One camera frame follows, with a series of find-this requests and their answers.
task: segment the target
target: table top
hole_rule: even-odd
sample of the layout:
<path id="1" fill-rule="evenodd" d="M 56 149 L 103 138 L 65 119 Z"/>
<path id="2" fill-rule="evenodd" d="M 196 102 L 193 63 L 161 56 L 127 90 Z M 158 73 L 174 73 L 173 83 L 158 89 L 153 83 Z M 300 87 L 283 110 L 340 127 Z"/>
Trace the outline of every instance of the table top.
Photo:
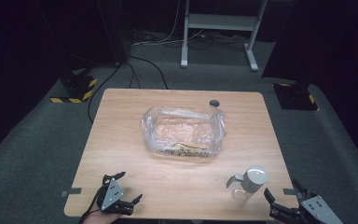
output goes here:
<path id="1" fill-rule="evenodd" d="M 146 148 L 141 119 L 150 107 L 199 107 L 211 100 L 226 115 L 227 135 L 215 157 L 175 157 Z M 267 183 L 247 203 L 226 189 L 229 178 L 261 165 Z M 271 220 L 263 191 L 268 188 L 276 202 L 297 207 L 289 174 L 273 130 L 263 96 L 238 91 L 163 91 L 108 89 L 103 94 L 89 140 L 79 163 L 64 208 L 69 217 L 81 217 L 88 209 L 104 175 L 126 172 L 117 182 L 123 201 L 139 194 L 134 218 Z"/>

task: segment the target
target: warning tape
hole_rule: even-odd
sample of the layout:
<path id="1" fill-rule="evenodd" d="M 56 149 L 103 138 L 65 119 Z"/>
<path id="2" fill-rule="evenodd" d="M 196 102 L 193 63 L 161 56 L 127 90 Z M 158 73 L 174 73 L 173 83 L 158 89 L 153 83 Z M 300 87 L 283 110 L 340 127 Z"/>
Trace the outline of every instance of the warning tape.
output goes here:
<path id="1" fill-rule="evenodd" d="M 52 103 L 71 103 L 71 104 L 85 103 L 91 97 L 92 90 L 95 87 L 95 83 L 97 83 L 97 79 L 98 78 L 94 78 L 89 83 L 89 88 L 88 88 L 87 92 L 83 95 L 83 97 L 79 97 L 79 98 L 74 98 L 74 97 L 50 97 L 50 101 Z"/>

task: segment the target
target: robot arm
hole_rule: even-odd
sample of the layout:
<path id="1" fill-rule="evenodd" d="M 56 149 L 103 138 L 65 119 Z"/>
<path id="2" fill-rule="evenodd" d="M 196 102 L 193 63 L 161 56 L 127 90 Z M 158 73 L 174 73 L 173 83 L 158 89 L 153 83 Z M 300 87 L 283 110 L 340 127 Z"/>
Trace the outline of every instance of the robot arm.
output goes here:
<path id="1" fill-rule="evenodd" d="M 301 194 L 298 208 L 289 209 L 275 203 L 269 189 L 265 189 L 264 196 L 270 205 L 271 217 L 286 224 L 342 224 L 321 196 L 303 188 L 295 179 L 293 185 Z"/>
<path id="2" fill-rule="evenodd" d="M 97 193 L 94 196 L 94 199 L 92 200 L 91 205 L 89 206 L 89 209 L 83 214 L 78 224 L 82 224 L 90 213 L 95 212 L 90 211 L 91 207 L 94 205 L 95 202 L 98 204 L 103 213 L 123 214 L 127 216 L 132 215 L 133 207 L 138 202 L 140 202 L 143 195 L 139 195 L 130 203 L 123 202 L 120 200 L 123 197 L 124 193 L 118 185 L 117 180 L 123 177 L 125 174 L 125 172 L 121 172 L 116 175 L 105 175 L 103 177 L 102 186 L 98 189 Z"/>

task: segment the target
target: dark background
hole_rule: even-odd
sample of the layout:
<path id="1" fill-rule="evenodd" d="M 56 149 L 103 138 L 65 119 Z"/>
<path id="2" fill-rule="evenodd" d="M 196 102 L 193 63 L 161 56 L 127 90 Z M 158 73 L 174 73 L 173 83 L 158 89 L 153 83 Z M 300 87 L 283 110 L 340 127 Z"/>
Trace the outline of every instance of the dark background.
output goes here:
<path id="1" fill-rule="evenodd" d="M 35 1 L 0 1 L 0 142 L 59 77 L 90 66 L 57 44 L 97 63 L 115 62 L 95 1 L 39 2 L 54 35 Z M 244 2 L 197 0 L 191 8 L 200 13 L 218 8 L 219 14 L 256 14 L 258 1 Z M 123 4 L 130 28 L 171 32 L 176 1 Z M 179 37 L 184 8 L 182 0 L 174 32 Z M 358 147 L 358 1 L 270 0 L 256 40 L 277 42 L 265 77 L 297 80 L 304 64 L 320 55 L 315 49 L 324 54 L 315 60 L 319 72 L 313 84 L 324 92 Z"/>

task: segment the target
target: metal stand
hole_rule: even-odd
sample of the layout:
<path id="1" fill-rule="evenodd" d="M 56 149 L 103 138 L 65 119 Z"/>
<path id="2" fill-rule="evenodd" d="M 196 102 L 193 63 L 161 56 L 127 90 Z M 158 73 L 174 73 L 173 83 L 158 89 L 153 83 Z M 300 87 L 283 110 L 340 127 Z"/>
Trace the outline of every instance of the metal stand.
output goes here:
<path id="1" fill-rule="evenodd" d="M 266 8 L 267 1 L 268 0 L 262 0 L 260 9 L 256 17 L 243 17 L 243 16 L 192 14 L 189 13 L 189 0 L 186 0 L 185 31 L 184 31 L 183 44 L 182 44 L 181 66 L 186 68 L 188 64 L 187 37 L 188 37 L 189 28 L 238 30 L 238 31 L 252 31 L 250 41 L 248 44 L 245 44 L 244 47 L 252 71 L 254 72 L 258 71 L 257 63 L 255 61 L 255 56 L 252 52 L 252 48 L 255 43 L 255 37 L 257 35 L 257 31 L 263 17 L 264 9 Z"/>

